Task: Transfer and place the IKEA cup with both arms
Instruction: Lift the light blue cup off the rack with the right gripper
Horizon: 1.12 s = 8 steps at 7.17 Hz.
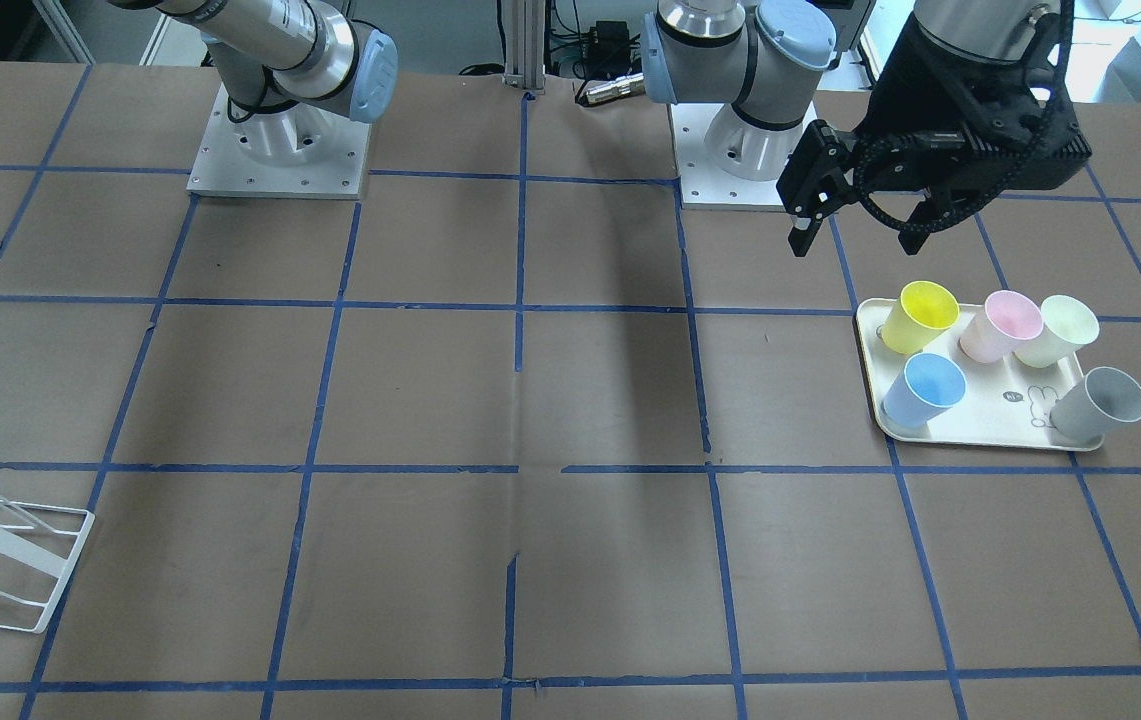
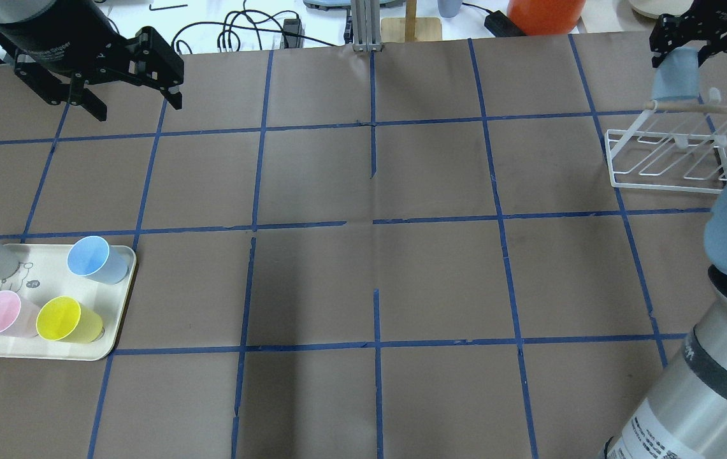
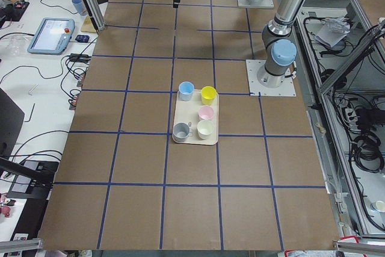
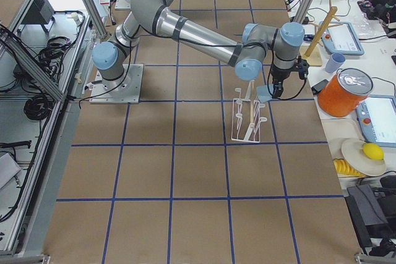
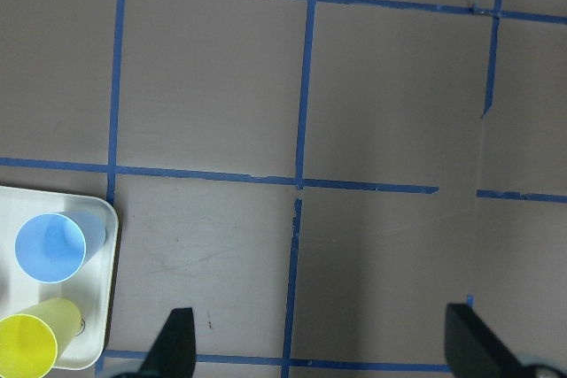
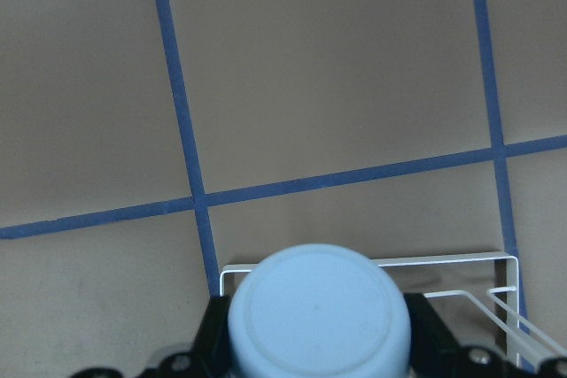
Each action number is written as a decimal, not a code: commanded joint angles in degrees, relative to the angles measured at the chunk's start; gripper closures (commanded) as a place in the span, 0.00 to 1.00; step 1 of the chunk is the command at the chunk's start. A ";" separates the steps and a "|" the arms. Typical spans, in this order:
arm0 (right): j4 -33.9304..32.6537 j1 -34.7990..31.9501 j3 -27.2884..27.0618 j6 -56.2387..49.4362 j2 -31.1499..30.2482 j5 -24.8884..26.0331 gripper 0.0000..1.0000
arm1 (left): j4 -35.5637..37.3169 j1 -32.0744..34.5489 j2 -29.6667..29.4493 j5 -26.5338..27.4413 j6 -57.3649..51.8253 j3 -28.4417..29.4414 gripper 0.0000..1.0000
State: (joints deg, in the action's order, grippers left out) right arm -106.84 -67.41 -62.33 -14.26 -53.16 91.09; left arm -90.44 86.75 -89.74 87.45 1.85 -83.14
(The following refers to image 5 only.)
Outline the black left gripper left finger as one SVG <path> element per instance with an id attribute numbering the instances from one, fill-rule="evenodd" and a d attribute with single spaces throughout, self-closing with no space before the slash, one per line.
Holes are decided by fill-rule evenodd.
<path id="1" fill-rule="evenodd" d="M 190 307 L 175 308 L 138 369 L 138 376 L 191 378 L 196 363 L 193 310 Z"/>

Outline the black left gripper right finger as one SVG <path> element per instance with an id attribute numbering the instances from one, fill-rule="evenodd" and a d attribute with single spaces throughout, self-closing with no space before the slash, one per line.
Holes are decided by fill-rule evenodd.
<path id="1" fill-rule="evenodd" d="M 445 310 L 444 355 L 454 377 L 531 377 L 495 333 L 466 304 Z"/>

